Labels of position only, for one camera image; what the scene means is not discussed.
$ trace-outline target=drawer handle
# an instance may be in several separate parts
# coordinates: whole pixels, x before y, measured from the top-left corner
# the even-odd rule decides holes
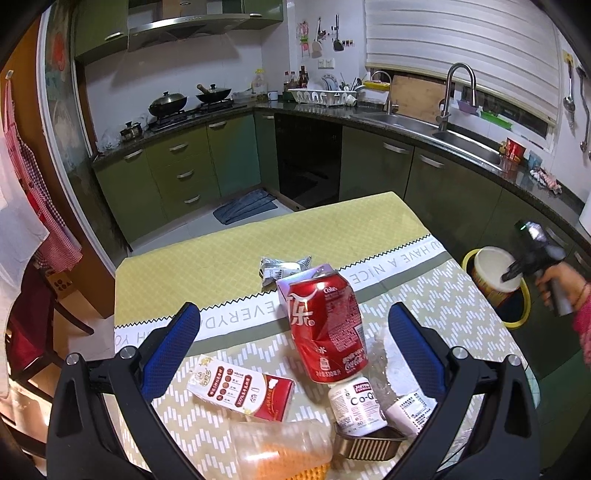
[[[119,38],[121,35],[123,35],[123,32],[112,33],[111,35],[107,35],[104,41],[114,40]]]
[[[390,145],[386,142],[384,142],[384,148],[395,153],[401,153],[402,155],[408,155],[410,153],[408,150],[405,150],[404,148],[395,147],[394,145]]]
[[[228,122],[218,122],[216,124],[209,125],[209,128],[221,128],[225,127]]]
[[[427,165],[431,165],[432,167],[435,168],[443,168],[445,165],[441,162],[435,161],[432,158],[426,157],[425,155],[421,155],[421,161],[423,163],[426,163]]]
[[[190,177],[191,175],[193,175],[194,173],[195,173],[195,170],[189,170],[189,171],[186,171],[185,173],[181,173],[180,175],[177,175],[177,178],[179,180],[186,179],[186,178]]]
[[[548,232],[548,236],[554,240],[557,244],[559,244],[562,248],[566,247],[566,242],[562,240],[558,235],[556,235],[551,228],[546,228],[546,232]]]
[[[589,272],[591,272],[591,267],[589,266],[589,264],[585,260],[583,260],[583,257],[581,257],[579,252],[575,251],[574,257],[577,260],[577,262],[579,262],[579,265],[581,265],[581,267],[583,267],[585,270],[588,270]]]
[[[195,198],[189,199],[189,200],[185,200],[185,203],[187,205],[190,205],[191,203],[195,203],[196,201],[198,201],[201,198],[201,195],[197,195]]]
[[[129,155],[126,155],[126,156],[124,156],[124,157],[123,157],[123,159],[124,159],[124,160],[131,160],[132,158],[135,158],[135,157],[137,157],[138,155],[141,155],[141,153],[142,153],[143,151],[144,151],[144,150],[138,150],[137,152],[130,153]]]
[[[189,146],[188,143],[181,143],[180,145],[177,145],[176,147],[170,147],[168,149],[169,152],[178,152],[179,150],[182,150],[183,148],[187,148]]]

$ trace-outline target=blue gripper pad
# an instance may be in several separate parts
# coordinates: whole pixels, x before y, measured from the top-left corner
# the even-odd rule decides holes
[[[446,394],[445,368],[421,332],[428,329],[421,327],[402,303],[395,303],[390,308],[388,326],[423,393],[438,402],[443,400]]]
[[[164,395],[189,347],[195,341],[200,324],[199,309],[187,302],[166,327],[157,329],[167,332],[157,333],[155,330],[146,338],[144,342],[149,342],[153,334],[164,334],[160,344],[144,365],[141,391],[147,402]]]

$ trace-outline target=kitchen faucet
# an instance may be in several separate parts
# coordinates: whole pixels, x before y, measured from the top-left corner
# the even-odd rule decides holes
[[[374,72],[372,74],[371,80],[374,79],[376,73],[383,73],[384,75],[386,75],[386,77],[388,77],[388,80],[390,82],[390,88],[388,89],[388,97],[386,98],[386,105],[385,105],[386,113],[388,115],[390,115],[392,113],[392,93],[391,93],[392,92],[392,77],[390,76],[390,74],[388,72],[385,72],[383,70],[378,70],[377,72]],[[399,108],[398,104],[395,104],[394,109],[396,112],[398,111],[398,108]]]
[[[472,88],[472,101],[470,105],[476,106],[476,75],[474,75],[474,70],[465,64],[465,63],[454,63],[452,67],[447,72],[447,81],[445,85],[445,98],[443,99],[443,113],[437,116],[437,123],[439,124],[439,131],[444,132],[447,130],[447,120],[449,119],[449,99],[452,93],[452,77],[455,71],[459,68],[464,68],[468,71],[468,75],[470,75],[470,88]]]

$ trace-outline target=red and white carton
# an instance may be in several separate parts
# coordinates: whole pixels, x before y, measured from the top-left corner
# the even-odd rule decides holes
[[[337,271],[324,264],[277,286],[295,346],[313,381],[340,382],[368,364],[359,305]]]
[[[221,407],[264,420],[283,421],[294,381],[199,355],[187,390]]]

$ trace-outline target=hand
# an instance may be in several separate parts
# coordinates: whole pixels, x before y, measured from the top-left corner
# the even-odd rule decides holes
[[[556,278],[560,283],[573,309],[575,311],[579,310],[589,296],[591,285],[588,285],[587,281],[573,267],[568,265],[568,263],[561,262],[558,265],[553,265],[545,271],[544,275],[535,281],[547,307],[551,306],[551,300],[550,291],[546,283],[553,278]]]

